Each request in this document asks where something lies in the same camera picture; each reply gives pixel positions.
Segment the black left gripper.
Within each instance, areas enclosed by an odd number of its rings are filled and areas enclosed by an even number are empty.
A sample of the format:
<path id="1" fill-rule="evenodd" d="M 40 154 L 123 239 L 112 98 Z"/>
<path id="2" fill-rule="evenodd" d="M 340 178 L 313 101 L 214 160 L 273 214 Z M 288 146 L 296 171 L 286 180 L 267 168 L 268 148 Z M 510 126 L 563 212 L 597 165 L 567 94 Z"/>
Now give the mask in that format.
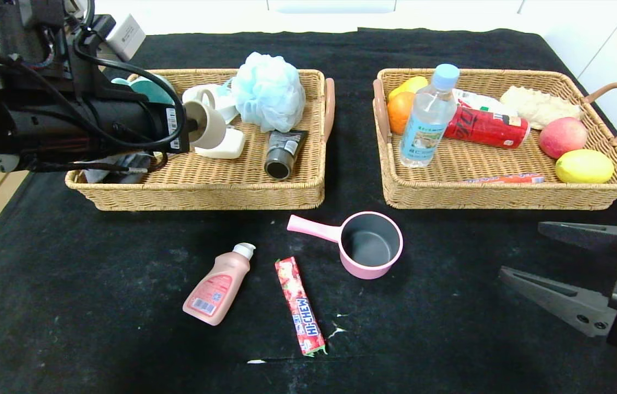
<path id="1" fill-rule="evenodd" d="M 189 151 L 185 133 L 197 128 L 195 119 L 186 119 L 184 125 L 174 105 L 132 101 L 119 110 L 119 132 L 127 147 L 184 154 Z"/>

